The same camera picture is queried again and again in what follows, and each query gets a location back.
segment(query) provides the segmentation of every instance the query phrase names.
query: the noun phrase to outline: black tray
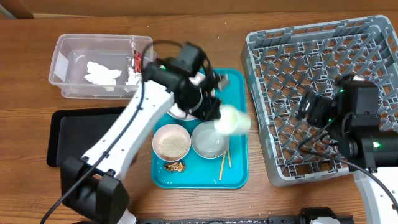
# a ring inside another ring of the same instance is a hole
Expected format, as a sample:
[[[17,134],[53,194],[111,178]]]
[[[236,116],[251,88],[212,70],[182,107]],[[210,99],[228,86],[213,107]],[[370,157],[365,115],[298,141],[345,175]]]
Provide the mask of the black tray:
[[[59,110],[52,115],[47,164],[84,155],[117,120],[124,107]]]

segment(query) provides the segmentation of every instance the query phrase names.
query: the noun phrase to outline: cable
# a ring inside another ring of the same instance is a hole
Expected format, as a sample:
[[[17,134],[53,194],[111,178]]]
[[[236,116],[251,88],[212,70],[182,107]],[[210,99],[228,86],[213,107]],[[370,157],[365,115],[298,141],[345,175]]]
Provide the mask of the cable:
[[[154,46],[155,44],[172,44],[172,45],[177,45],[180,48],[182,48],[182,45],[180,43],[171,41],[171,40],[156,40],[153,41],[152,43],[148,44],[147,46],[144,47],[144,50],[142,51],[142,58],[141,58],[141,80],[144,80],[144,55],[146,53],[146,51]],[[121,138],[121,136],[126,132],[126,130],[128,129],[128,127],[130,127],[131,123],[134,121],[134,118],[136,118],[138,111],[140,111],[138,108],[141,107],[142,102],[144,101],[144,93],[145,93],[145,82],[141,82],[142,84],[142,91],[141,91],[141,99],[138,102],[137,105],[137,109],[134,112],[134,114],[132,115],[131,119],[129,120],[129,122],[127,123],[127,125],[123,128],[123,130],[119,133],[119,135],[114,139],[114,141],[112,142],[112,144],[109,145],[109,147],[104,151],[104,153],[101,155],[101,157],[90,167],[90,169],[82,175],[82,177],[80,177],[80,179],[78,179],[76,181],[75,184],[73,184],[68,191],[62,195],[57,202],[55,202],[55,204],[53,204],[51,206],[51,208],[47,211],[47,213],[43,216],[42,220],[40,221],[40,224],[44,224],[45,221],[49,218],[49,216],[51,215],[51,213],[54,212],[54,210],[90,175],[92,175],[92,172],[95,170],[95,168],[102,162],[102,160],[109,154],[109,152],[112,150],[113,146],[119,141],[119,139]]]
[[[370,177],[372,180],[374,180],[384,191],[385,193],[388,195],[388,197],[391,199],[393,205],[394,205],[394,209],[397,211],[398,213],[398,202],[397,200],[394,198],[394,196],[392,195],[392,193],[389,191],[389,189],[377,178],[375,177],[372,173],[370,173],[369,171],[367,171],[366,169],[363,169],[360,166],[357,166],[356,164],[353,164],[352,162],[348,162],[348,161],[344,161],[342,159],[339,158],[333,158],[331,156],[325,155],[325,154],[321,154],[318,152],[310,152],[310,151],[302,151],[301,147],[306,144],[307,142],[311,141],[312,139],[315,139],[318,135],[320,135],[327,126],[329,126],[332,122],[334,122],[335,119],[333,119],[330,123],[328,123],[325,127],[323,127],[321,130],[317,131],[315,134],[313,134],[312,136],[306,138],[306,140],[302,141],[304,143],[300,143],[297,146],[297,150],[298,152],[304,153],[304,154],[309,154],[309,155],[314,155],[314,156],[318,156],[318,157],[322,157],[325,159],[330,159],[333,161],[338,161],[342,164],[346,164],[347,166],[353,167],[359,171],[361,171],[362,173],[366,174],[368,177]]]
[[[346,128],[347,119],[348,119],[350,116],[352,116],[352,115],[354,115],[353,112],[349,112],[348,114],[344,115],[343,121],[341,122],[341,135],[342,135],[343,138],[346,137],[346,136],[345,136],[345,134],[346,134],[346,133],[345,133],[345,128]]]

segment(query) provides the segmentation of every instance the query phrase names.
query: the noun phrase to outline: white label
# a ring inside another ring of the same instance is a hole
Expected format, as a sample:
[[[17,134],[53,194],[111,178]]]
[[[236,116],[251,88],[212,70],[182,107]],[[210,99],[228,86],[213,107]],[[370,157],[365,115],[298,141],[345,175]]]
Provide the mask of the white label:
[[[67,75],[69,61],[63,56],[63,54],[58,53],[57,62],[55,64],[54,74],[58,76],[62,81],[65,81],[65,77]]]

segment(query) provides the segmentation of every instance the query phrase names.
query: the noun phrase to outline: blue tray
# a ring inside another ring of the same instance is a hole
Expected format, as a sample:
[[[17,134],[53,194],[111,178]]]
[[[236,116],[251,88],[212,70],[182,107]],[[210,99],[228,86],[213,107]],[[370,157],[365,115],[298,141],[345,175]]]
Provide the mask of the blue tray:
[[[224,105],[233,105],[246,112],[246,98],[244,93],[243,75],[229,68],[215,69],[219,74],[228,74],[231,83],[221,92],[216,92],[216,97],[221,98]],[[154,133],[166,124],[179,124],[190,134],[201,121],[181,121],[165,114],[155,125]],[[222,180],[219,181],[221,161],[204,159],[191,147],[188,154],[182,159],[187,169],[182,172],[169,172],[163,166],[165,162],[159,159],[152,151],[152,180],[159,187],[166,189],[237,189],[242,187],[249,177],[248,166],[248,136],[232,136],[229,140],[232,168],[229,168],[228,158],[225,158]]]

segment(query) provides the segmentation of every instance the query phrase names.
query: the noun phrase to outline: clear plastic bin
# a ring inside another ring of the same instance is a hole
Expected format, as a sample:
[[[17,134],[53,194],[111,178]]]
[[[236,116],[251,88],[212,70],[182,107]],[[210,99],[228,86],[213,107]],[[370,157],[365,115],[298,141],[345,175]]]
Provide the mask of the clear plastic bin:
[[[152,38],[133,35],[65,34],[58,39],[52,57],[49,82],[62,90],[65,98],[131,98],[137,85],[126,85],[129,77],[126,57],[133,57],[131,41],[135,50],[141,52]],[[145,58],[153,58],[152,48]],[[87,63],[96,62],[110,70],[121,70],[116,85],[95,85],[87,81]],[[114,87],[106,91],[105,87]]]

